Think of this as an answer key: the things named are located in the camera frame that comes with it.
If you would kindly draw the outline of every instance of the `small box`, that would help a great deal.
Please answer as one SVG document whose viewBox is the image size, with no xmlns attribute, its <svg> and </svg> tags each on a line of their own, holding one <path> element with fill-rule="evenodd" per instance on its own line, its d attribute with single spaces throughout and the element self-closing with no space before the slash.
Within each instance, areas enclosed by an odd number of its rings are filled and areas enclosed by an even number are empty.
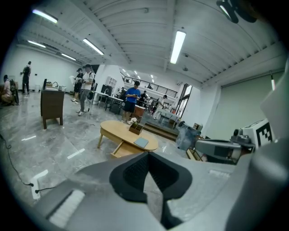
<svg viewBox="0 0 289 231">
<path fill-rule="evenodd" d="M 144 128 L 143 126 L 141 126 L 141 125 L 136 125 L 136 124 L 133 123 L 133 124 L 130 126 L 129 131 L 131 131 L 131 132 L 139 135 L 139 134 L 142 132 L 143 128 Z"/>
</svg>

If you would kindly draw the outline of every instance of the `electrical cord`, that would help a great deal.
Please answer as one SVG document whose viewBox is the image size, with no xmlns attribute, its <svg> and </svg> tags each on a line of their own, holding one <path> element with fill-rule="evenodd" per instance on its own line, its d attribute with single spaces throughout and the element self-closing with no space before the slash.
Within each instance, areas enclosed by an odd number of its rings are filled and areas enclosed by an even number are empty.
<svg viewBox="0 0 289 231">
<path fill-rule="evenodd" d="M 6 142 L 6 140 L 3 138 L 3 136 L 2 136 L 1 134 L 0 134 L 0 138 L 1 138 L 2 140 L 4 140 L 5 147 L 6 147 L 6 149 L 7 149 L 8 157 L 9 157 L 9 160 L 10 160 L 10 164 L 11 164 L 11 166 L 13 167 L 13 169 L 15 170 L 15 172 L 17 173 L 18 178 L 20 179 L 21 183 L 24 184 L 24 185 L 29 185 L 29 186 L 33 187 L 34 184 L 32 184 L 32 183 L 26 184 L 26 183 L 23 182 L 23 180 L 21 179 L 18 171 L 17 171 L 16 168 L 14 167 L 14 165 L 13 165 L 13 163 L 12 163 L 12 160 L 11 160 L 11 157 L 10 157 L 10 153 L 9 153 L 9 149 L 12 148 L 11 144 L 9 144 L 9 145 L 7 146 L 7 142 Z"/>
<path fill-rule="evenodd" d="M 32 183 L 26 184 L 26 183 L 23 182 L 23 180 L 21 179 L 18 171 L 17 171 L 16 168 L 14 167 L 14 165 L 13 165 L 13 163 L 12 163 L 12 160 L 11 160 L 11 157 L 10 157 L 10 153 L 9 153 L 9 149 L 12 148 L 11 144 L 9 144 L 9 145 L 7 146 L 7 142 L 6 142 L 6 140 L 3 138 L 3 136 L 2 136 L 1 134 L 0 134 L 0 138 L 1 138 L 2 140 L 4 140 L 5 147 L 6 147 L 6 149 L 7 149 L 8 157 L 9 157 L 9 160 L 10 160 L 10 164 L 11 164 L 11 166 L 13 167 L 13 169 L 15 170 L 15 172 L 17 173 L 17 176 L 18 176 L 18 178 L 20 179 L 21 183 L 24 184 L 24 185 L 33 187 L 34 184 L 32 184 Z M 51 187 L 51 188 L 38 189 L 38 190 L 35 190 L 35 193 L 38 194 L 40 191 L 47 190 L 47 189 L 53 189 L 53 188 L 55 188 L 55 186 L 54 186 L 54 187 Z"/>
</svg>

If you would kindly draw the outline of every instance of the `wooden coffee table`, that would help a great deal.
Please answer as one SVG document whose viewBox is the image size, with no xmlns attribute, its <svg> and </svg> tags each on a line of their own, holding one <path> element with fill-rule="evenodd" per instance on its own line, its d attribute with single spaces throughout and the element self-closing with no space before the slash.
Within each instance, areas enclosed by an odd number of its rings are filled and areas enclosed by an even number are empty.
<svg viewBox="0 0 289 231">
<path fill-rule="evenodd" d="M 112 153 L 115 157 L 122 157 L 131 154 L 137 154 L 143 151 L 153 151 L 158 148 L 158 141 L 155 137 L 146 131 L 142 131 L 139 135 L 129 131 L 129 125 L 121 123 L 116 120 L 107 120 L 100 124 L 100 138 L 98 141 L 98 148 L 100 147 L 103 136 L 119 144 Z M 142 137 L 149 142 L 142 148 L 134 142 Z"/>
</svg>

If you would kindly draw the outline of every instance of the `white table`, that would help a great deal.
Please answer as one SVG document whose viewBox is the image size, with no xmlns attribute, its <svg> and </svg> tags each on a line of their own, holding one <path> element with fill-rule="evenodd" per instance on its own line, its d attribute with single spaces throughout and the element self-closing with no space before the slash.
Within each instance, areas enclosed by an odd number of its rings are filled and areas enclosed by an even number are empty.
<svg viewBox="0 0 289 231">
<path fill-rule="evenodd" d="M 164 110 L 164 109 L 158 109 L 161 113 L 164 113 L 165 114 L 165 116 L 168 118 L 168 119 L 172 119 L 172 117 L 176 117 L 175 118 L 175 122 L 173 123 L 173 125 L 172 125 L 172 127 L 174 127 L 174 125 L 175 125 L 175 123 L 177 122 L 177 120 L 180 118 L 180 116 L 179 115 L 176 115 L 176 114 L 173 114 L 173 113 L 171 113 L 171 112 L 169 112 L 169 111 L 166 111 L 166 110 Z"/>
<path fill-rule="evenodd" d="M 115 101 L 119 101 L 119 102 L 123 102 L 123 100 L 122 99 L 119 99 L 119 98 L 115 98 L 115 97 L 113 97 L 113 96 L 108 96 L 108 98 L 111 98 L 112 99 L 112 102 L 115 100 Z M 108 105 L 108 101 L 106 100 L 105 101 L 105 110 L 107 110 L 107 105 Z"/>
<path fill-rule="evenodd" d="M 104 105 L 106 105 L 106 103 L 107 103 L 107 97 L 108 97 L 109 95 L 107 95 L 107 94 L 105 94 L 105 93 L 102 93 L 102 92 L 95 92 L 95 94 L 101 95 L 101 97 L 100 97 L 100 103 L 99 103 L 98 108 L 100 108 L 100 104 L 101 104 L 101 100 L 103 99 L 103 96 L 106 96 L 106 100 L 105 100 L 105 104 L 104 104 Z"/>
</svg>

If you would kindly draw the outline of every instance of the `trash bin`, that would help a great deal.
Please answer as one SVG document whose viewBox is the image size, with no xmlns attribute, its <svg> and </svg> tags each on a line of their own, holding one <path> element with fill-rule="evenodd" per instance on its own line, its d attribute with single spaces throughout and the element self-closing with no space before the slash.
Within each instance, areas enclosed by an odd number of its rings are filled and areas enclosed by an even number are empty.
<svg viewBox="0 0 289 231">
<path fill-rule="evenodd" d="M 40 85 L 35 85 L 34 92 L 39 92 L 39 90 L 40 90 Z"/>
</svg>

